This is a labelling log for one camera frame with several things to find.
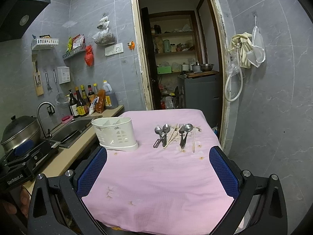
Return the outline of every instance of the metal bolt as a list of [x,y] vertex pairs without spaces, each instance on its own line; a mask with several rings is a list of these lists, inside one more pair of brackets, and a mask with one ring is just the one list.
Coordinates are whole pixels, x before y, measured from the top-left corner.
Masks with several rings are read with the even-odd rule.
[[73,175],[73,171],[71,169],[65,172],[65,176],[70,177],[71,175]]
[[43,174],[42,173],[39,173],[38,175],[37,175],[37,179],[42,179],[43,178]]
[[248,170],[244,170],[244,171],[242,172],[242,174],[244,174],[245,177],[250,177],[251,172],[248,171]]
[[273,174],[273,175],[272,175],[272,179],[274,179],[274,180],[278,180],[277,175]]

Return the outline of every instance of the sink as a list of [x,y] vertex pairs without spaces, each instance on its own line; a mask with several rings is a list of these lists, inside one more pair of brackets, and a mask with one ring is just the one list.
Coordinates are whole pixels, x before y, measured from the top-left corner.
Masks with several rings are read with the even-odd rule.
[[80,136],[92,127],[90,122],[96,118],[102,118],[102,116],[73,118],[70,122],[66,123],[63,127],[53,133],[51,140],[62,141],[68,135],[74,133],[68,140],[60,144],[60,147],[70,148]]

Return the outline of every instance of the pink tablecloth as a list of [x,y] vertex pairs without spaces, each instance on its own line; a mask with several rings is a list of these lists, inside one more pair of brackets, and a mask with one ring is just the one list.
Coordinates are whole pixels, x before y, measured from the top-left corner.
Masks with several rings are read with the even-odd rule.
[[[233,198],[226,195],[209,161],[219,141],[200,110],[129,111],[139,148],[108,150],[107,162],[83,202],[104,224],[130,231],[167,235],[208,234],[223,217]],[[166,149],[153,148],[157,125],[191,123],[196,130],[184,151],[179,140]]]

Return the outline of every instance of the countertop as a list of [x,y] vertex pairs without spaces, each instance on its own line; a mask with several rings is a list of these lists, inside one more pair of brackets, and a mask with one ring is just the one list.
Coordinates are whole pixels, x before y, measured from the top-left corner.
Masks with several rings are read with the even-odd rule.
[[[114,117],[124,105],[119,105],[113,110],[104,110],[101,114],[94,112],[89,117],[102,115],[103,118]],[[41,172],[47,177],[57,177],[62,175],[68,167],[75,161],[79,154],[85,149],[85,147],[96,137],[93,127],[90,127],[70,148],[59,147],[59,153],[51,158],[45,165],[45,169]],[[25,188],[32,193],[34,187],[34,181],[28,181],[24,184]]]

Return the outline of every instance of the hose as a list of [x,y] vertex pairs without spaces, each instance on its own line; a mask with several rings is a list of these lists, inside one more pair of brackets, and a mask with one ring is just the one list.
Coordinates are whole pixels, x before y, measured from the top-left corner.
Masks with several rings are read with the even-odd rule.
[[240,96],[241,91],[242,91],[242,86],[243,86],[243,84],[244,84],[244,80],[243,80],[243,77],[242,77],[242,71],[241,71],[241,68],[240,68],[239,46],[240,46],[240,44],[238,43],[237,46],[236,46],[236,50],[237,50],[237,51],[236,51],[236,58],[237,58],[237,64],[238,64],[238,66],[239,66],[239,74],[240,74],[240,75],[239,75],[239,76],[240,76],[240,88],[239,88],[239,92],[238,92],[238,94],[237,94],[233,99],[229,99],[229,98],[227,97],[227,87],[228,87],[228,84],[229,84],[229,80],[230,80],[230,78],[231,78],[230,75],[228,75],[228,78],[227,78],[226,84],[225,84],[225,89],[224,89],[225,99],[226,99],[227,101],[230,101],[230,102],[235,101],[235,100],[238,99],[238,97]]

